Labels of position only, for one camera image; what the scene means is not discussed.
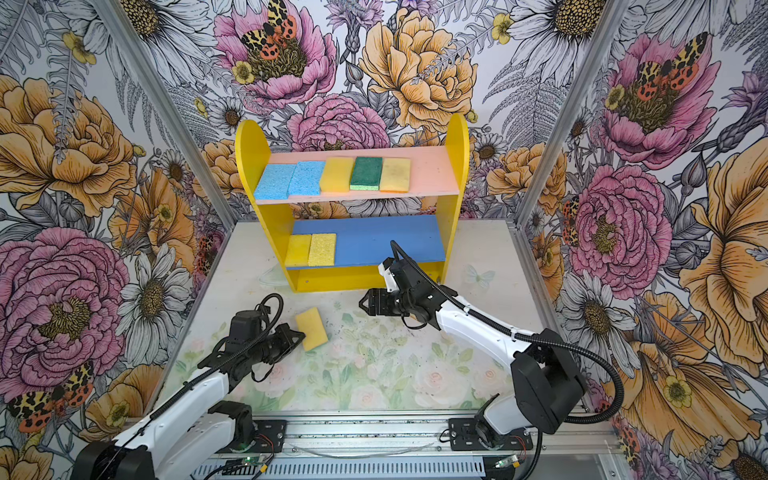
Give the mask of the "pale yellow textured sponge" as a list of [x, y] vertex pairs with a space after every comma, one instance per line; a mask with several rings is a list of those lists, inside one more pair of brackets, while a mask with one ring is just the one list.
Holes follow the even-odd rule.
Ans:
[[335, 265], [336, 235], [334, 233], [313, 234], [307, 264], [309, 267], [332, 267]]

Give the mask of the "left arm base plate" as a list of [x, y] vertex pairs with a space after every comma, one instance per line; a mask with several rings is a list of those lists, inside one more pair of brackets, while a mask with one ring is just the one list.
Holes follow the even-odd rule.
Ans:
[[234, 439], [220, 453], [226, 454], [277, 454], [283, 451], [286, 439], [285, 420], [252, 420], [249, 424], [238, 423]]

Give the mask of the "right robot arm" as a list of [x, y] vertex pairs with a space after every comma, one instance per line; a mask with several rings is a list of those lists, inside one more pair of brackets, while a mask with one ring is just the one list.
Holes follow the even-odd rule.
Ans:
[[378, 266], [383, 288], [371, 288], [359, 306], [370, 316], [412, 317], [469, 342], [501, 364], [513, 392], [494, 394], [475, 415], [479, 441], [498, 449], [502, 438], [520, 429], [556, 433], [577, 424], [572, 415], [586, 393], [573, 350], [551, 329], [539, 333], [514, 327], [476, 308], [458, 292], [433, 281], [406, 258], [388, 258]]

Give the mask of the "bright yellow small sponge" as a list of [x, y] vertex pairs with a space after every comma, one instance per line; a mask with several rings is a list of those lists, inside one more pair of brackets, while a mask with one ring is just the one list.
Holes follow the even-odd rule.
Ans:
[[301, 268], [309, 265], [312, 235], [291, 235], [288, 239], [288, 247], [284, 265], [286, 268]]

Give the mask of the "blue sponge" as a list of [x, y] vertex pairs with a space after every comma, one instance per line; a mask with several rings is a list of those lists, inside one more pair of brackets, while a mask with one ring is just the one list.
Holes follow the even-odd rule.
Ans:
[[295, 164], [267, 164], [255, 188], [254, 198], [258, 201], [287, 199], [295, 167]]
[[319, 196], [324, 168], [323, 161], [298, 162], [289, 183], [288, 196]]

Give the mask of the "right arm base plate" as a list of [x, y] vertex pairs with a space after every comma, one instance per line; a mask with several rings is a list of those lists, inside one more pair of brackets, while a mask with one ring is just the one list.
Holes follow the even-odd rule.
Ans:
[[452, 451], [529, 451], [534, 449], [531, 435], [525, 428], [513, 430], [506, 435], [495, 434], [492, 430], [479, 429], [477, 420], [469, 417], [448, 419], [447, 439]]

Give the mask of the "thick yellow sponge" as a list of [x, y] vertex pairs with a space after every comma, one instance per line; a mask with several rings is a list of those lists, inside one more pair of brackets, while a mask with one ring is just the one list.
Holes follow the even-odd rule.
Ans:
[[347, 193], [354, 170], [354, 157], [330, 157], [325, 161], [319, 187], [322, 193]]

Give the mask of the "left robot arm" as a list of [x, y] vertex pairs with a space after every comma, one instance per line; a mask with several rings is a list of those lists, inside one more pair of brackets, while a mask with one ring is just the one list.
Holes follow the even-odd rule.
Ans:
[[306, 335], [245, 310], [193, 377], [160, 406], [110, 441], [93, 441], [77, 456], [73, 479], [187, 479], [212, 455], [247, 450], [257, 438], [252, 408], [227, 396], [259, 364], [277, 365]]

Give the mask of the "orange-yellow sponge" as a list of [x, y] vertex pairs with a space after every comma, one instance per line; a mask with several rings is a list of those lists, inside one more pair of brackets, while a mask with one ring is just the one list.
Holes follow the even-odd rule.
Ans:
[[411, 160], [406, 158], [384, 158], [379, 190], [390, 193], [410, 191]]
[[305, 335], [302, 346], [306, 352], [328, 342], [328, 335], [317, 307], [298, 314], [295, 321], [298, 331]]

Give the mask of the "green sponge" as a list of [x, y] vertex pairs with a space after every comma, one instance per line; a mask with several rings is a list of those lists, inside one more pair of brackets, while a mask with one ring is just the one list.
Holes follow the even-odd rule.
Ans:
[[355, 158], [349, 188], [351, 191], [378, 191], [383, 169], [382, 157]]

